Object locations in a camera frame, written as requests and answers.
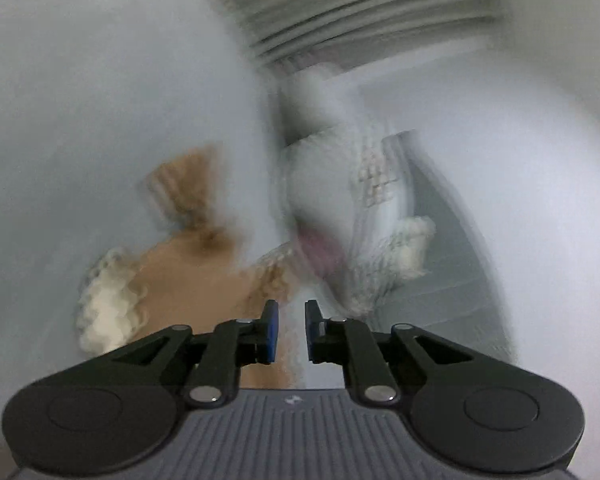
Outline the grey bed sheet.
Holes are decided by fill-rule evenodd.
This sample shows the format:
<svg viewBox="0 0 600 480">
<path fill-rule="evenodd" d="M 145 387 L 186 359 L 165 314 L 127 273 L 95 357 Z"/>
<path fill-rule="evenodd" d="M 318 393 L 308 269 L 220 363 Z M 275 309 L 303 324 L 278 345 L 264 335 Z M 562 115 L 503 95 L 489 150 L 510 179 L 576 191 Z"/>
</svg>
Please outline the grey bed sheet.
<svg viewBox="0 0 600 480">
<path fill-rule="evenodd" d="M 482 46 L 501 21 L 379 58 Z M 242 260 L 286 242 L 267 65 L 221 0 L 0 0 L 0 415 L 18 387 L 79 359 L 92 262 L 163 237 L 143 185 L 160 162 L 219 145 Z M 0 478 L 10 466 L 0 430 Z"/>
</svg>

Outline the floral patterned pillow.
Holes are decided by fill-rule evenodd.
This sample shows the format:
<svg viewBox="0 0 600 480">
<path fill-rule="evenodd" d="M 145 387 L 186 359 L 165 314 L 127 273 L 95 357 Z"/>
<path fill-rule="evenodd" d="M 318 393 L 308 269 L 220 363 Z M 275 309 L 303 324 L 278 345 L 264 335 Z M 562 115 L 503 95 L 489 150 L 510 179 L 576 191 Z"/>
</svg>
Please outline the floral patterned pillow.
<svg viewBox="0 0 600 480">
<path fill-rule="evenodd" d="M 320 284 L 342 314 L 365 318 L 388 292 L 425 275 L 426 252 L 436 226 L 429 217 L 416 214 L 412 172 L 397 136 L 368 128 L 358 170 L 360 250 L 355 258 L 344 259 L 328 278 L 314 275 L 299 252 L 296 225 L 284 196 L 284 151 L 279 155 L 274 188 L 280 220 L 289 233 L 286 253 L 300 273 Z"/>
</svg>

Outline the light grey rolled quilt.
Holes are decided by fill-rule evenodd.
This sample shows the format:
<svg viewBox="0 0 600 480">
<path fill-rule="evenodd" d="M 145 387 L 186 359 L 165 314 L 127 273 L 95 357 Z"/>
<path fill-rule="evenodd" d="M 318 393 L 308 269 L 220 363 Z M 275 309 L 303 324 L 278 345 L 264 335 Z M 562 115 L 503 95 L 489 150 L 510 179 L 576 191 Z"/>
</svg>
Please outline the light grey rolled quilt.
<svg viewBox="0 0 600 480">
<path fill-rule="evenodd" d="M 364 102 L 336 65 L 320 63 L 287 76 L 279 104 L 290 135 L 284 196 L 296 231 L 353 259 L 361 244 L 358 170 L 370 125 Z"/>
</svg>

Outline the grey star-patterned curtain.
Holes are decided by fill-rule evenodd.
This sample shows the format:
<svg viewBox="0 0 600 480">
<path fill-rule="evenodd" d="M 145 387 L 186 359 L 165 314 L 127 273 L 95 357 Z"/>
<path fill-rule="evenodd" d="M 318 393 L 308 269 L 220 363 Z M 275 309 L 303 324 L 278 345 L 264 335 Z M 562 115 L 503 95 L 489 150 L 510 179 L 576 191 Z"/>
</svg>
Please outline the grey star-patterned curtain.
<svg viewBox="0 0 600 480">
<path fill-rule="evenodd" d="M 221 1 L 263 64 L 334 52 L 355 66 L 412 41 L 490 27 L 502 16 L 500 0 Z"/>
</svg>

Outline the brown ribbed knit sweater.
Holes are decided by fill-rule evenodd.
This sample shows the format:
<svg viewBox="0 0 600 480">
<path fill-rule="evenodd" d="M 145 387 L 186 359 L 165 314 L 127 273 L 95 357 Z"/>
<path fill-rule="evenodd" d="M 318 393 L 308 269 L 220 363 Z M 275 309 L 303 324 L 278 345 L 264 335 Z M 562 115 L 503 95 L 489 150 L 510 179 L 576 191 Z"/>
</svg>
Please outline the brown ribbed knit sweater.
<svg viewBox="0 0 600 480">
<path fill-rule="evenodd" d="M 101 356 L 176 324 L 209 333 L 232 318 L 257 318 L 268 300 L 288 311 L 299 288 L 292 250 L 240 263 L 245 237 L 219 210 L 224 174 L 216 144 L 151 171 L 146 191 L 175 231 L 140 255 L 112 248 L 92 265 L 76 315 L 84 353 Z"/>
</svg>

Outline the pink blanket under quilt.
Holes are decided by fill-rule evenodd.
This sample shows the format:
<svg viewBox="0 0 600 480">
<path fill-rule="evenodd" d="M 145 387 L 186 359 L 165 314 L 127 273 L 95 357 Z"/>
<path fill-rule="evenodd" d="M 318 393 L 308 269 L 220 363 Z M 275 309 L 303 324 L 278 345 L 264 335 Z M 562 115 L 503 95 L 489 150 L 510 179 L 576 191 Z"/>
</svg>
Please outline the pink blanket under quilt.
<svg viewBox="0 0 600 480">
<path fill-rule="evenodd" d="M 299 252 L 318 278 L 328 278 L 343 264 L 344 253 L 339 243 L 323 231 L 302 224 L 297 240 Z"/>
</svg>

